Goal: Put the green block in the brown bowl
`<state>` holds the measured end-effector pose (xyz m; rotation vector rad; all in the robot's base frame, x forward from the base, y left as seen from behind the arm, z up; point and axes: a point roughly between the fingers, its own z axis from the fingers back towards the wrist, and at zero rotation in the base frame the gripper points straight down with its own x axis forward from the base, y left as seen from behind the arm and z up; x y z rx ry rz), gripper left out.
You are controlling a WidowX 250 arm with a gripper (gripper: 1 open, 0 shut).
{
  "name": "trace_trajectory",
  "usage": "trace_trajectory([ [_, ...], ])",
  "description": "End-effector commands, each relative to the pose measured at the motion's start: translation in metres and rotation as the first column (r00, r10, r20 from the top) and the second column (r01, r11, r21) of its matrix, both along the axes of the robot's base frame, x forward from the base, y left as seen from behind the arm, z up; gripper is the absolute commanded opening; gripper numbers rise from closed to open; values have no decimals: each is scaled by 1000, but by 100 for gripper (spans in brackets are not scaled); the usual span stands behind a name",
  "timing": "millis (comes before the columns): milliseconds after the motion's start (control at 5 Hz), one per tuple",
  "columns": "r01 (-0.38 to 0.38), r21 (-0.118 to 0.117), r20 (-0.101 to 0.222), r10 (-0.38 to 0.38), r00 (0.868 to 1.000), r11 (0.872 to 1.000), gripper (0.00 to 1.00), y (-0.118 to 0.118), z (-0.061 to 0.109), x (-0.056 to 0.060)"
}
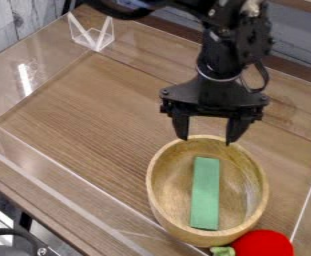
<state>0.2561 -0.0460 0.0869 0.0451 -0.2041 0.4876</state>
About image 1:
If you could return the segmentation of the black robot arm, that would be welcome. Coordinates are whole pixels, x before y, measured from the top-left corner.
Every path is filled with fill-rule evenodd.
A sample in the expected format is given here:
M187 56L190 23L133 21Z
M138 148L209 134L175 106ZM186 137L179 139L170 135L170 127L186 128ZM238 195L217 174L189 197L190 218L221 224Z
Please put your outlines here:
M268 0L85 0L95 10L121 20L138 20L166 7L193 15L203 27L197 76L159 92L161 112L173 119L177 137L189 138L193 116L227 120L226 142L238 141L250 125L264 118L270 103L262 87L249 86L243 71L257 68L270 80L262 59L270 54L274 38Z

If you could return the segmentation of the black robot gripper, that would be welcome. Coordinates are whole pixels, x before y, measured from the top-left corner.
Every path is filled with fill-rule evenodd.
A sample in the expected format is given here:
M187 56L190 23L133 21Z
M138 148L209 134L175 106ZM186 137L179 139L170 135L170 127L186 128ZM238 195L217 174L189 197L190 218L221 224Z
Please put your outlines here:
M230 118L226 126L226 145L230 145L250 124L264 118L269 97L262 91L238 79L213 81L197 75L190 81L161 90L161 112L173 117L175 134L182 140L189 139L190 116Z

